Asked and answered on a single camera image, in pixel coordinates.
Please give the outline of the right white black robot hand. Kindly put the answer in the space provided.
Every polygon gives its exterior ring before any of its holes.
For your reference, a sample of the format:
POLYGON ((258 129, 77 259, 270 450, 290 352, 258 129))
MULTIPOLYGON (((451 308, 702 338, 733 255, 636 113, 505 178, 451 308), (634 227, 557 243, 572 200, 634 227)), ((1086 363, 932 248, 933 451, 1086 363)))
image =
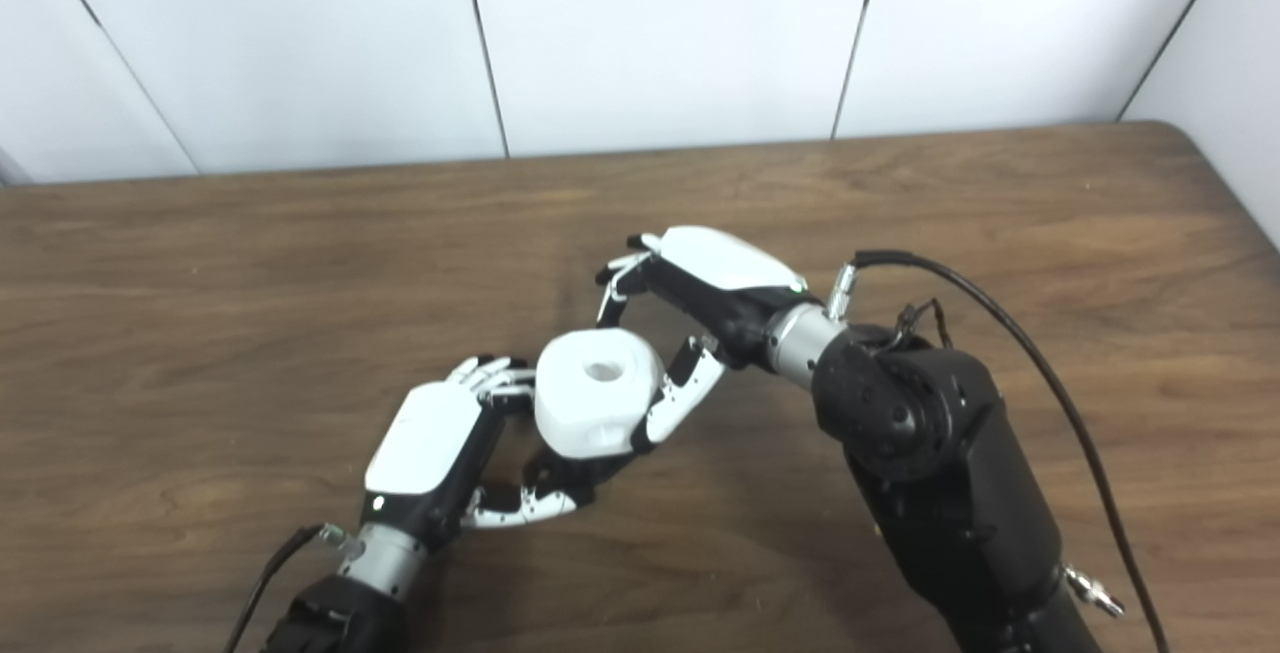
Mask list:
POLYGON ((604 288, 596 328, 618 328, 628 301, 654 294, 699 324, 663 373, 645 412, 628 435, 634 455, 646 455, 707 398, 728 370, 780 371, 776 326, 797 307, 814 305, 806 280, 745 239, 709 227, 671 227, 662 236, 627 239, 630 255, 595 277, 604 288))

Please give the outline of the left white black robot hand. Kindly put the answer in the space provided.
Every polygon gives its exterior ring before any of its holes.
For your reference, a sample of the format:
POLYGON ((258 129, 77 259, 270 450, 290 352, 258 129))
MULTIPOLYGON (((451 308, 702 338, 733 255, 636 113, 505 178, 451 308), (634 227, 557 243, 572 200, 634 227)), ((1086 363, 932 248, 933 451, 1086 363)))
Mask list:
POLYGON ((466 529, 524 526, 594 503, 589 483, 539 481, 556 474, 548 462, 532 461, 520 484, 485 478, 508 420, 532 414, 535 387, 526 360, 480 353, 412 388, 365 471, 360 522, 439 551, 466 529))

